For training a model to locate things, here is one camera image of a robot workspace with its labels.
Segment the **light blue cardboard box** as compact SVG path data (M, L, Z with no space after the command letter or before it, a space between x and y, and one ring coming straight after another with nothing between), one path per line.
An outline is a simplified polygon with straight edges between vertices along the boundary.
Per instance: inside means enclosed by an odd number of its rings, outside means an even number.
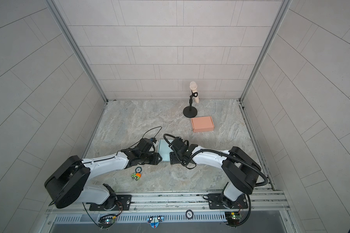
M164 139L160 139L158 143L158 153L160 154L162 161L170 162L171 152L172 149L169 147L169 144Z

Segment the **pink paper box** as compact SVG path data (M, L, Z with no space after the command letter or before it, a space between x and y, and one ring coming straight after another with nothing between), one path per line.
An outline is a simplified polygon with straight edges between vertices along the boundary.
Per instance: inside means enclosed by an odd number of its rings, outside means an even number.
M194 133L211 132L215 129L215 125L211 116L194 117L191 119L192 131Z

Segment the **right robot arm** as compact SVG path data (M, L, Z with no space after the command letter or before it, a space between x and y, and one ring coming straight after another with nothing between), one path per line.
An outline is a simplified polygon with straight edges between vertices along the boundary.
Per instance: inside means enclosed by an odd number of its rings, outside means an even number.
M172 150L170 155L184 167L194 169L197 165L208 165L223 170L229 180L222 193L224 201L234 202L243 194L252 194L254 187L268 183L259 164L239 147L212 150L169 134L164 135L164 140Z

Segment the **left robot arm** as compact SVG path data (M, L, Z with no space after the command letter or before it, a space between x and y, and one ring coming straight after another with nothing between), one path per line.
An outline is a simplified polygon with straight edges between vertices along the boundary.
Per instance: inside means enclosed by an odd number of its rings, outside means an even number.
M156 139L141 138L133 148L93 159L69 157L44 183L52 201L51 205L62 209L73 203L94 203L104 210L118 204L115 191L107 184L94 185L92 179L116 170L136 165L157 165L162 158L155 151Z

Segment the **small colourful toy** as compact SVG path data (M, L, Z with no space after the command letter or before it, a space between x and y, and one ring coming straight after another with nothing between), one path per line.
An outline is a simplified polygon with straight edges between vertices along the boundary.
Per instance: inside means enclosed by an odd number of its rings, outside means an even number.
M131 178L133 179L133 180L135 180L135 181L138 181L140 178L141 178L141 174L140 173L133 173L132 175L131 175Z

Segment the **round black white badge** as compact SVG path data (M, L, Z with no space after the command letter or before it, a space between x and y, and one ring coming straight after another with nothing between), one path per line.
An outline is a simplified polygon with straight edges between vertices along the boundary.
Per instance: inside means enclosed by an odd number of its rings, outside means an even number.
M186 216L186 219L191 220L194 217L194 213L192 210L187 210L185 216Z

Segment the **blue sticker marker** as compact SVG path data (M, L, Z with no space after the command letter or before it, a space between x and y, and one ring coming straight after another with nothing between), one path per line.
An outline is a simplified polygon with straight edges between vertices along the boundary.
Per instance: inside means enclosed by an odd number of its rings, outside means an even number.
M147 219L147 223L152 227L152 228L157 228L159 223L163 222L164 216L150 216Z

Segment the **beige microphone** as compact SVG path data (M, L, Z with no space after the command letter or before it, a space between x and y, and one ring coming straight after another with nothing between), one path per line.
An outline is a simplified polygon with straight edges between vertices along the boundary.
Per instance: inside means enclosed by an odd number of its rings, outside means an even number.
M198 91L197 91L197 84L195 81L190 82L190 89L192 92L192 96L196 103L199 103L199 97L198 97Z

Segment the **left green circuit board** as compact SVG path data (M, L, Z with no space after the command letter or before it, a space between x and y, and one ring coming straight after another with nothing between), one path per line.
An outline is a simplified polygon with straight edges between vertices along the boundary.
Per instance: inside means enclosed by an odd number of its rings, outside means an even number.
M116 221L117 215L109 214L99 218L98 224L101 228L107 229L111 227Z

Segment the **green circuit board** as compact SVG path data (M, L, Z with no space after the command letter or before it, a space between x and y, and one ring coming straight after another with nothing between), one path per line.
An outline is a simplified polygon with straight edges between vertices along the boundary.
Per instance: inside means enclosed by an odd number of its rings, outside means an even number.
M228 226L237 226L241 220L241 214L239 212L225 212L225 217Z
M109 214L99 218L98 224L101 228L107 229L111 227L116 221L117 215Z

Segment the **right green circuit board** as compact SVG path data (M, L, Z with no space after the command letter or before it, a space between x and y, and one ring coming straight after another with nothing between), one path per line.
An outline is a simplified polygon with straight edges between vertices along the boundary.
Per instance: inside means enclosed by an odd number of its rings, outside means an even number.
M239 212L225 212L225 217L228 226L237 226L241 220L241 214Z

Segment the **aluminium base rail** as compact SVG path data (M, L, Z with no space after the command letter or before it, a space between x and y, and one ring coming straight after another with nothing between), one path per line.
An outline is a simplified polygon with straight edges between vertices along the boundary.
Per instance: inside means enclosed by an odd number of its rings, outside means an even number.
M96 225L100 217L109 214L117 215L115 223L146 223L150 216L164 216L161 223L226 223L225 212L239 212L243 220L252 218L259 211L278 211L280 217L287 220L286 212L290 209L284 193L271 189L255 190L248 198L242 195L231 209L216 204L217 197L218 193L211 196L208 191L120 193L117 206L111 210L90 203L72 204L64 209L50 207L46 211L45 223ZM186 219L187 210L193 211L193 219Z

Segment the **aluminium corner post right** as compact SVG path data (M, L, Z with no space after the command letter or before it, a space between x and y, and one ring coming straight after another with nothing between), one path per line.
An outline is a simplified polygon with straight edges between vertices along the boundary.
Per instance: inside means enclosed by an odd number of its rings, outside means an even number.
M264 58L265 58L266 54L268 53L268 50L269 50L269 48L274 40L274 37L278 32L280 24L282 23L282 21L285 17L285 14L288 11L290 3L291 3L290 0L284 0L284 1L282 1L281 5L280 5L278 13L273 21L273 24L272 24L270 31L267 35L267 38L263 44L261 52L259 53L258 59L253 67L252 73L248 79L247 85L242 93L241 98L239 99L240 103L243 103L244 100L246 99L248 92L249 92L249 89L251 88L253 81L254 81L254 79L259 71L259 68L262 65L262 62L264 61Z

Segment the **aluminium corner post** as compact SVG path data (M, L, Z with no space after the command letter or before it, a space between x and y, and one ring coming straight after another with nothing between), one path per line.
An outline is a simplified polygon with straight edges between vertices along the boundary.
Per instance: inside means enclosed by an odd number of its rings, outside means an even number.
M281 5L280 5L278 13L273 21L273 24L272 24L270 31L267 35L267 38L263 44L261 52L259 53L258 59L253 67L252 73L248 79L247 85L242 93L241 98L239 99L240 103L243 103L244 100L246 99L248 92L249 92L249 89L251 88L253 81L254 81L254 79L259 71L259 68L262 65L262 62L264 61L264 58L265 58L266 54L268 53L268 50L269 50L269 48L274 40L274 37L278 32L280 24L282 23L282 21L285 17L285 14L288 11L290 3L291 3L290 0L284 0L284 1L282 1Z
M45 0L46 6L48 7L52 17L54 18L55 22L57 23L58 27L60 28L61 32L63 33L66 41L70 45L71 49L73 50L76 58L78 59L79 63L81 64L82 68L100 93L101 97L103 98L105 103L108 103L108 99L106 95L104 94L101 86L99 85L95 75L93 74L89 64L87 63L87 60L85 56L83 55L80 47L78 46L76 40L74 39L70 29L68 28L64 18L62 17L59 9L57 8L56 4L52 0Z

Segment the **aluminium corner post left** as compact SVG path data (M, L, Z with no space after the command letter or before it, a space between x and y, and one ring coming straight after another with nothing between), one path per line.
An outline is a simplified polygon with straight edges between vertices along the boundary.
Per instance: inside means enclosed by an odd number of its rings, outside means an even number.
M104 94L101 86L99 85L95 75L93 74L89 64L87 63L87 60L85 56L83 55L80 47L78 46L76 40L74 39L70 29L68 28L64 18L62 17L59 9L57 8L56 4L52 0L45 0L46 6L48 7L52 17L54 18L55 22L57 23L58 27L60 28L61 32L63 33L66 41L70 45L71 49L73 50L76 58L78 59L79 63L81 64L82 68L100 93L101 97L103 98L105 103L108 103L108 99L106 95Z

